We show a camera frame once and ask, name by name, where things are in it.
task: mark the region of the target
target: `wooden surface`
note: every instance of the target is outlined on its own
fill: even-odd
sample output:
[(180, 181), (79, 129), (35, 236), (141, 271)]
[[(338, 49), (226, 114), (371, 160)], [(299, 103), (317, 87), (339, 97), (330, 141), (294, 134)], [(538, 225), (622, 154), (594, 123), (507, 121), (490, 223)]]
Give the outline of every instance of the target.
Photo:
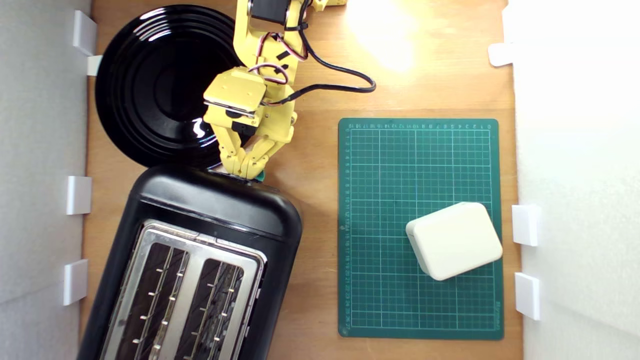
[[(98, 52), (135, 16), (176, 3), (94, 0)], [(229, 15), (233, 0), (192, 1)], [(519, 248), (511, 241), (516, 203), (514, 99), (510, 67), (492, 68), (487, 46), (502, 41), (506, 0), (349, 0), (313, 14), (308, 37), (329, 62), (370, 74), (373, 94), (315, 92), (296, 104), (291, 144), (268, 164), (267, 183), (304, 202), (305, 230), (269, 353), (270, 359), (505, 359), (522, 358), (522, 318), (515, 311), (513, 274)], [(359, 83), (312, 61), (301, 64), (295, 87), (316, 82)], [(88, 176), (93, 209), (84, 223), (90, 305), (124, 208), (143, 167), (106, 137), (89, 80)], [(337, 124), (342, 117), (495, 117), (500, 122), (506, 312), (502, 341), (344, 339), (337, 332)]]

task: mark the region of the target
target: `green object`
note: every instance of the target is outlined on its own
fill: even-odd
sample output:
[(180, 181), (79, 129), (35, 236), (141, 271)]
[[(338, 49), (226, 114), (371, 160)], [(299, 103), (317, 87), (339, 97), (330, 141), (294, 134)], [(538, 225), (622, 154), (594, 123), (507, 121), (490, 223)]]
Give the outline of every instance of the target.
[(340, 334), (503, 338), (502, 260), (436, 281), (404, 231), (472, 201), (487, 207), (502, 239), (497, 121), (342, 119), (339, 147)]
[(267, 176), (267, 174), (264, 172), (264, 170), (262, 172), (260, 172), (258, 174), (258, 176), (255, 177), (256, 181), (259, 181), (260, 183), (264, 181), (264, 178)]

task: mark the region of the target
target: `wire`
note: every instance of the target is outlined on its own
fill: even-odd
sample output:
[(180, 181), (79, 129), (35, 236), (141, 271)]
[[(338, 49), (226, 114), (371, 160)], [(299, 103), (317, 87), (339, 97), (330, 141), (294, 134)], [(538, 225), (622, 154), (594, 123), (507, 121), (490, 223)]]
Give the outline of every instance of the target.
[(299, 61), (305, 61), (308, 58), (308, 52), (307, 52), (307, 48), (305, 46), (302, 47), (303, 53), (300, 54), (297, 51), (295, 51), (285, 40), (284, 37), (282, 36), (282, 34), (279, 33), (274, 33), (274, 32), (269, 32), (269, 33), (265, 33), (264, 35), (262, 35), (260, 37), (260, 40), (258, 41), (258, 48), (255, 50), (255, 55), (256, 55), (256, 59), (255, 59), (255, 64), (258, 64), (258, 58), (260, 58), (260, 56), (262, 56), (262, 50), (264, 49), (264, 43), (266, 42), (267, 38), (270, 37), (271, 35), (275, 35), (276, 36), (276, 41), (280, 42), (282, 44), (282, 46), (284, 46), (285, 50), (293, 55), (295, 58), (297, 58)]
[(289, 82), (289, 75), (287, 74), (287, 71), (280, 65), (274, 64), (274, 63), (261, 63), (258, 64), (252, 68), (250, 68), (248, 70), (248, 72), (255, 72), (256, 74), (259, 75), (259, 69), (262, 67), (271, 67), (274, 69), (278, 69), (282, 75), (284, 76), (284, 79), (280, 79), (280, 78), (272, 78), (271, 76), (263, 76), (263, 78), (267, 81), (271, 81), (272, 83), (278, 83), (278, 84), (282, 84), (285, 85)]
[(289, 46), (289, 44), (287, 44), (282, 34), (277, 34), (277, 37), (278, 37), (278, 41), (282, 44), (282, 46), (284, 46), (284, 48), (287, 50), (289, 54), (293, 55), (299, 61), (305, 61), (306, 59), (308, 59), (309, 53), (307, 51), (306, 46), (304, 45), (302, 46), (303, 54), (300, 54), (297, 51), (295, 51), (291, 46)]
[(293, 101), (299, 97), (301, 97), (302, 95), (315, 91), (315, 90), (336, 90), (336, 91), (345, 91), (345, 92), (357, 92), (357, 93), (370, 93), (375, 91), (376, 89), (376, 82), (369, 77), (366, 74), (363, 74), (359, 71), (356, 70), (352, 70), (352, 69), (348, 69), (345, 67), (341, 67), (341, 66), (337, 66), (337, 65), (333, 65), (331, 63), (328, 63), (326, 61), (324, 61), (322, 58), (320, 58), (320, 56), (318, 56), (316, 54), (316, 52), (313, 50), (313, 48), (311, 47), (311, 44), (309, 44), (309, 41), (307, 39), (307, 36), (305, 35), (304, 29), (304, 23), (303, 23), (303, 18), (304, 18), (304, 14), (305, 11), (307, 10), (307, 8), (309, 7), (310, 1), (312, 0), (304, 0), (304, 3), (302, 4), (302, 6), (300, 7), (300, 17), (299, 17), (299, 21), (298, 21), (298, 33), (300, 34), (300, 38), (302, 39), (302, 44), (305, 48), (305, 51), (307, 51), (309, 54), (311, 54), (311, 56), (316, 59), (316, 61), (318, 63), (320, 63), (320, 65), (332, 69), (332, 70), (336, 70), (339, 72), (344, 72), (346, 74), (349, 75), (354, 75), (357, 76), (358, 78), (361, 78), (363, 80), (365, 80), (366, 82), (369, 83), (369, 86), (366, 88), (362, 88), (362, 87), (357, 87), (357, 86), (346, 86), (346, 85), (336, 85), (336, 84), (313, 84), (313, 85), (309, 85), (306, 86), (298, 91), (293, 92), (291, 95), (285, 97), (284, 99), (281, 99), (279, 101), (275, 101), (275, 102), (264, 102), (267, 105), (270, 106), (277, 106), (277, 105), (282, 105), (286, 102), (289, 101)]

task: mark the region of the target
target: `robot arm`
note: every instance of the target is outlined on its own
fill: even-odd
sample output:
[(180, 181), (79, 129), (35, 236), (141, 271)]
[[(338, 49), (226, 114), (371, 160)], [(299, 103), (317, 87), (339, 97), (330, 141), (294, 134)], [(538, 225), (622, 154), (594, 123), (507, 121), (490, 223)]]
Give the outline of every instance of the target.
[[(299, 62), (308, 57), (306, 39), (300, 31), (306, 24), (301, 17), (309, 6), (322, 11), (327, 5), (345, 3), (238, 0), (234, 49), (247, 67), (219, 74), (204, 93), (208, 105), (204, 121), (218, 138), (221, 162), (228, 173), (253, 179), (275, 152), (291, 142), (298, 117), (294, 98), (299, 96), (291, 85)], [(280, 24), (282, 32), (258, 31), (250, 25), (252, 17)], [(375, 83), (370, 83), (373, 91)], [(251, 150), (242, 148), (239, 134), (252, 137)]]

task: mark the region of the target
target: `toaster slot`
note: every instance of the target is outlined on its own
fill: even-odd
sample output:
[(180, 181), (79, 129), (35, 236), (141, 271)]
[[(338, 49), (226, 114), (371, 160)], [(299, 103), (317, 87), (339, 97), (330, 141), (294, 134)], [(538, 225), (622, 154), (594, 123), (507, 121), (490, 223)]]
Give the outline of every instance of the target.
[(102, 359), (236, 359), (265, 263), (254, 249), (147, 222)]

